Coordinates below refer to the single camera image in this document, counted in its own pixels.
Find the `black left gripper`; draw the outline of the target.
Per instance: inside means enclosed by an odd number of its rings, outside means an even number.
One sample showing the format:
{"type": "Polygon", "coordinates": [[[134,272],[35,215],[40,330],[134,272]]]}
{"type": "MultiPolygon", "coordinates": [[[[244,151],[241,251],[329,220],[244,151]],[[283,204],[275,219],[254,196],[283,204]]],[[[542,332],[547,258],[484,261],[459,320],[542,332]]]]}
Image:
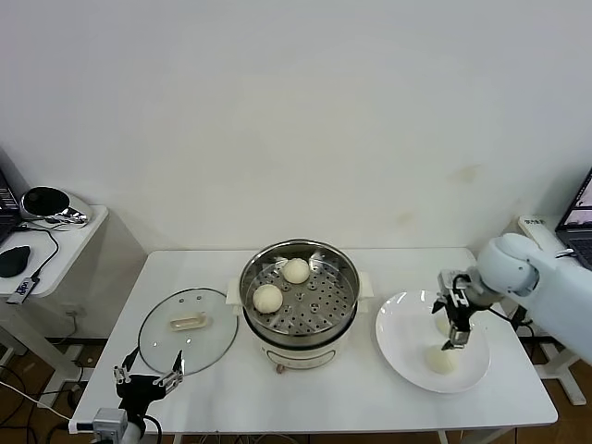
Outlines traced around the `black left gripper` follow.
{"type": "Polygon", "coordinates": [[[161,377],[130,375],[139,348],[135,347],[123,360],[121,365],[114,367],[116,392],[120,398],[119,409],[127,413],[129,419],[143,417],[149,406],[166,396],[164,387],[176,387],[184,377],[183,351],[179,351],[172,369],[161,377]]]}

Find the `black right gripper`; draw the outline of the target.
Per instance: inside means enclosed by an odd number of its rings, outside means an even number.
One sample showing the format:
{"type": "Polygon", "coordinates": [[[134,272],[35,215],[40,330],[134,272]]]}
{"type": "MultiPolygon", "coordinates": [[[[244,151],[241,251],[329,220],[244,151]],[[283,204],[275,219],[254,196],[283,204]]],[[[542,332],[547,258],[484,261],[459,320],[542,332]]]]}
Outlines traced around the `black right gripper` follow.
{"type": "Polygon", "coordinates": [[[458,270],[442,270],[438,274],[439,291],[433,304],[433,313],[446,309],[447,316],[452,325],[448,340],[441,347],[443,351],[463,349],[470,337],[470,318],[475,313],[475,308],[470,304],[462,290],[455,290],[455,278],[458,270]]]}

